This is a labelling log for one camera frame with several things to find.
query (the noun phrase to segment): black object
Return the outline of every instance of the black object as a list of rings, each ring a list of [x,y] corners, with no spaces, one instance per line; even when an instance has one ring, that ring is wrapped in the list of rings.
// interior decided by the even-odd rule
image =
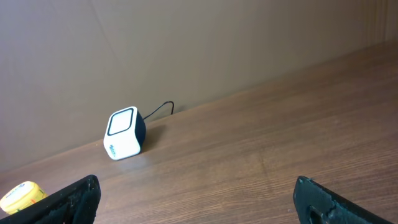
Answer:
[[[47,198],[0,220],[0,224],[92,224],[101,198],[100,183],[89,175]]]
[[[174,102],[173,102],[173,101],[166,101],[166,102],[164,102],[162,105],[160,105],[156,110],[154,110],[154,112],[152,112],[151,114],[147,115],[144,119],[147,119],[150,115],[154,114],[157,110],[159,110],[162,106],[166,105],[167,103],[173,104],[172,112],[171,112],[171,114],[173,114],[173,111],[174,111]]]
[[[301,224],[392,224],[307,177],[298,177],[293,194]]]
[[[136,134],[136,139],[139,147],[142,147],[145,140],[145,135],[147,134],[147,127],[145,125],[144,119],[142,118],[138,110],[136,118],[136,128],[134,130],[134,133]]]

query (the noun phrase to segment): wooden table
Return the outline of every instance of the wooden table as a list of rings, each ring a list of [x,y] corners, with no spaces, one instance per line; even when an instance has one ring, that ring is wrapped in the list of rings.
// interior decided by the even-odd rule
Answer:
[[[3,173],[0,194],[95,174],[96,223],[298,223],[306,175],[398,223],[397,74],[398,44],[378,45],[154,121],[138,156],[99,140]]]

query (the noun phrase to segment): tabletop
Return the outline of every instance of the tabletop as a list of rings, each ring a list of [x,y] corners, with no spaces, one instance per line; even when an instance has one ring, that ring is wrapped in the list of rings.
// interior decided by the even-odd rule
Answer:
[[[389,42],[153,121],[137,156],[113,161],[99,140],[2,173],[0,194],[26,180],[52,194],[94,174],[95,223],[298,223],[305,175],[398,223],[397,170]]]

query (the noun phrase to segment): wood grain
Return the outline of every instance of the wood grain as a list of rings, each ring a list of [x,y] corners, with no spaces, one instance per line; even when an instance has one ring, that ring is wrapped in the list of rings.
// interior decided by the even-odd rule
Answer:
[[[138,156],[112,161],[100,140],[3,173],[0,193],[95,174],[96,223],[298,223],[306,175],[397,223],[397,127],[390,42],[151,122]]]

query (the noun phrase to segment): wall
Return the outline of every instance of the wall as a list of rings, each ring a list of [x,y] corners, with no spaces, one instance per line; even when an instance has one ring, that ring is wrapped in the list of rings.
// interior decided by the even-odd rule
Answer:
[[[396,36],[394,1],[0,1],[0,171]],[[164,108],[154,118],[165,116]]]

